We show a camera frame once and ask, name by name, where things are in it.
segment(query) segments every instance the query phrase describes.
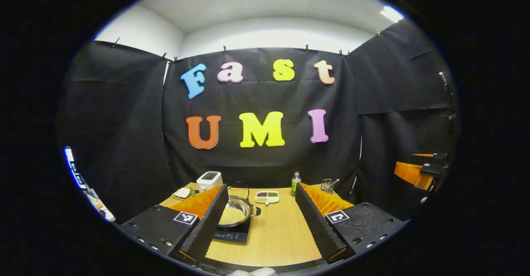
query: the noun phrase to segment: wooden table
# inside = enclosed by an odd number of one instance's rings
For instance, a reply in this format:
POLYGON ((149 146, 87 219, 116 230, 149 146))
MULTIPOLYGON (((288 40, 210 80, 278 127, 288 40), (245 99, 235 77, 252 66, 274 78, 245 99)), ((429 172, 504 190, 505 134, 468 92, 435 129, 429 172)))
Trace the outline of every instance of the wooden table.
MULTIPOLYGON (((189 183, 185 187, 198 189, 196 183, 189 183)), ((248 200, 261 209, 261 214, 252 217, 246 244, 212 240, 206 257, 238 265, 268 267, 298 264, 322 258, 290 191, 290 187, 251 188, 248 200), (263 190, 278 191, 280 201, 268 206, 257 203, 254 197, 258 191, 263 190)), ((229 195, 246 198, 247 189, 232 188, 229 189, 229 195)), ((180 202, 169 197, 160 205, 169 208, 180 202)))

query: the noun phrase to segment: wire basket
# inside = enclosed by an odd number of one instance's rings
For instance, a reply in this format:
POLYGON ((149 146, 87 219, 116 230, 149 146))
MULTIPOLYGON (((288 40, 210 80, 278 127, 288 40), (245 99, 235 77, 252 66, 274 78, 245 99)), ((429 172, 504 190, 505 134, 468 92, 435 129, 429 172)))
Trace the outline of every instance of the wire basket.
POLYGON ((335 185, 331 185, 331 183, 333 183, 332 179, 322 180, 322 184, 320 184, 320 190, 324 191, 325 193, 329 193, 329 194, 333 193, 333 186, 335 185))

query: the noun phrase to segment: black curtain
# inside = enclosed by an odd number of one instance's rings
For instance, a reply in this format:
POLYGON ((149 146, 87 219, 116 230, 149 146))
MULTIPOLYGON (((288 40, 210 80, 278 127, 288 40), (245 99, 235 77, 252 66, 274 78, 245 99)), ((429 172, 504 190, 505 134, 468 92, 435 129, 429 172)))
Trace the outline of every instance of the black curtain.
POLYGON ((359 159, 360 128, 356 114, 354 80, 346 58, 323 51, 306 52, 290 48, 254 48, 208 53, 170 64, 164 85, 163 130, 167 157, 175 181, 184 186, 195 182, 209 170, 222 173, 223 181, 231 184, 245 181, 251 187, 289 187, 294 172, 302 182, 320 183, 322 179, 341 179, 337 191, 350 193, 359 159), (295 76, 290 81, 273 78, 273 63, 290 59, 295 76), (330 76, 335 82, 326 85, 313 67, 325 59, 333 66, 330 76), (221 65, 236 61, 243 65, 243 81, 221 82, 217 74, 221 65), (206 65, 204 91, 188 98, 182 74, 206 65), (311 143, 312 121, 307 114, 324 109, 325 131, 329 140, 311 143), (263 123, 271 111, 280 111, 284 146, 241 148, 243 124, 239 115, 253 112, 263 123), (188 140, 186 118, 200 116, 200 134, 210 138, 206 117, 219 115, 218 144, 209 150, 194 148, 188 140))
POLYGON ((395 163, 413 153, 450 151, 453 112, 439 75, 450 82, 450 72, 429 38, 406 21, 362 44, 348 63, 363 134, 352 200, 409 219, 429 192, 396 176, 395 163))
POLYGON ((64 80, 59 144, 71 146, 83 178, 118 223, 176 187, 161 130, 165 68, 152 53, 94 41, 76 55, 64 80))

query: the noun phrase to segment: yellow letter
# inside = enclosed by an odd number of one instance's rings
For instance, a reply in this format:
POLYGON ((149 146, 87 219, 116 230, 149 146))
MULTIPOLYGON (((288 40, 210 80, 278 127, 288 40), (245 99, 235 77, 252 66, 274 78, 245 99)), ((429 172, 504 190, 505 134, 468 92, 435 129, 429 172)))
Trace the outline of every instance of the yellow letter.
POLYGON ((241 148, 251 148, 254 146, 252 136, 259 146, 263 145, 265 137, 269 134, 267 139, 267 146, 281 146, 285 144, 282 138, 282 117, 284 114, 279 111, 269 112, 263 125, 256 115, 252 112, 246 112, 239 115, 239 119, 243 121, 243 141, 239 144, 241 148))
POLYGON ((278 59, 272 64, 274 79, 279 81, 291 80, 295 77, 295 71, 291 69, 295 64, 290 59, 278 59))

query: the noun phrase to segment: orange object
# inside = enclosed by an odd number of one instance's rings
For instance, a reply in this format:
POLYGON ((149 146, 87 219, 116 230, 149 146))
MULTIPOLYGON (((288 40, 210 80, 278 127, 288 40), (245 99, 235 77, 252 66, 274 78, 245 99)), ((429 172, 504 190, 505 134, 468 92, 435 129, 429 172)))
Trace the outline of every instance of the orange object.
POLYGON ((320 189, 313 188, 304 183, 300 183, 300 185, 304 188, 307 195, 309 195, 316 208, 318 208, 318 211, 320 214, 322 214, 322 217, 325 217, 327 213, 344 210, 345 208, 354 206, 354 204, 344 201, 338 196, 325 193, 320 189))
POLYGON ((202 118, 200 116, 190 116, 186 119, 188 123, 188 138, 190 144, 197 149, 208 150, 217 145, 219 141, 219 121, 220 116, 208 116, 206 121, 210 122, 210 139, 201 140, 200 138, 200 123, 202 118))
POLYGON ((208 208, 210 207, 212 200, 214 200, 214 197, 217 195, 217 193, 219 193, 221 187, 223 187, 223 185, 195 194, 189 199, 178 203, 170 208, 180 212, 195 214, 199 217, 199 219, 202 219, 202 217, 206 213, 206 210, 208 210, 208 208))
POLYGON ((429 176, 429 174, 421 174, 420 169, 422 169, 421 165, 396 162, 394 174, 416 187, 427 190, 434 177, 429 176))

